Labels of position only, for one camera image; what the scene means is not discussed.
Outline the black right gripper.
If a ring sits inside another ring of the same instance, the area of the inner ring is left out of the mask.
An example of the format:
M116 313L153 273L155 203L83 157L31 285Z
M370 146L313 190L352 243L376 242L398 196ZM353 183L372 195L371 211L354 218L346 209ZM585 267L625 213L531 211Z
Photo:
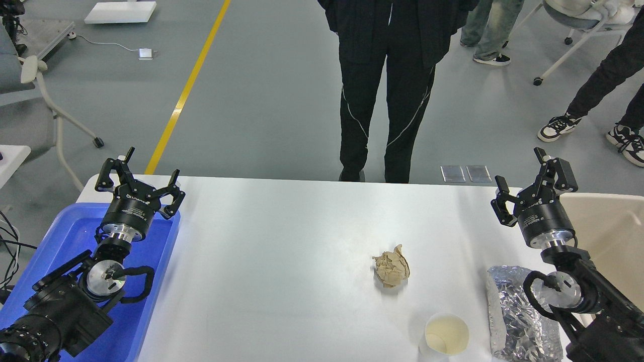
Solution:
M496 197L491 206L502 225L520 227L525 244L533 249L547 249L548 241L575 245L575 230L570 218L559 201L557 192L577 192L578 183L570 163L559 157L552 158L545 149L535 147L534 153L541 168L533 186L521 190L517 195L509 191L506 179L495 176ZM512 213L508 202L515 205Z

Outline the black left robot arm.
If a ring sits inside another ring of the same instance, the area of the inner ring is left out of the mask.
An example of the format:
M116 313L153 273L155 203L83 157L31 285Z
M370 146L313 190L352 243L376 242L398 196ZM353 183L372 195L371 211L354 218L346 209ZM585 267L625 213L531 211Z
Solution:
M2 361L58 361L61 351L78 355L113 324L108 313L117 303L137 303L152 291L154 268L126 267L132 244L146 238L159 213L177 215L185 197L176 169L168 185L155 188L136 179L124 159L108 158L95 184L113 195L95 230L97 247L85 250L32 286L26 314L2 329Z

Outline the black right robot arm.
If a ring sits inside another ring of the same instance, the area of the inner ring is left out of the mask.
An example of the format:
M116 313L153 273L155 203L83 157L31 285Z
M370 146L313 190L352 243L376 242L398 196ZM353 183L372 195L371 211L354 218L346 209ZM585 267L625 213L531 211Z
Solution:
M523 289L536 311L556 321L570 343L572 361L642 361L642 310L596 268L578 239L560 202L561 194L577 192L570 163L534 149L540 170L534 183L517 195L497 175L491 206L502 225L520 227L525 244L541 251L555 267L548 275L534 270Z

